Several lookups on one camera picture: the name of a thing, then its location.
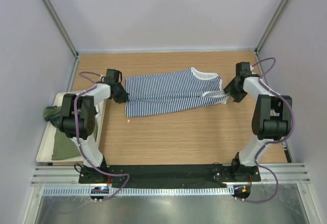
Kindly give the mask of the blue white striped tank top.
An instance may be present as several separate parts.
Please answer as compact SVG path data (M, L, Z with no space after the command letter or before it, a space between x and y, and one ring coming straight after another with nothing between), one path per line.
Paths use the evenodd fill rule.
M229 98L217 73L200 72L194 67L171 73L127 77L125 85L129 94L125 106L128 118L226 104Z

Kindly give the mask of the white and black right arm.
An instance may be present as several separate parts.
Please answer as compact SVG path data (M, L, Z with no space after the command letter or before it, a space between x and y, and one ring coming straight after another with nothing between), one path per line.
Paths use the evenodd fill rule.
M256 101L251 121L252 137L231 162L230 175L236 181L258 180L258 162L270 145L278 144L292 131L292 98L282 96L267 86L252 71L249 62L236 64L234 79L224 92L241 102L246 95Z

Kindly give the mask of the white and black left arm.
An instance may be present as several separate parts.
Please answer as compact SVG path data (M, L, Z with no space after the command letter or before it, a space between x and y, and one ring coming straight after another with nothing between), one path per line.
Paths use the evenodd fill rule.
M74 142L83 157L84 165L92 168L91 178L97 183L103 183L108 178L108 170L93 135L96 105L108 99L116 103L125 103L129 100L129 95L122 86L121 71L108 69L105 76L99 77L100 80L93 82L91 88L63 96L59 130Z

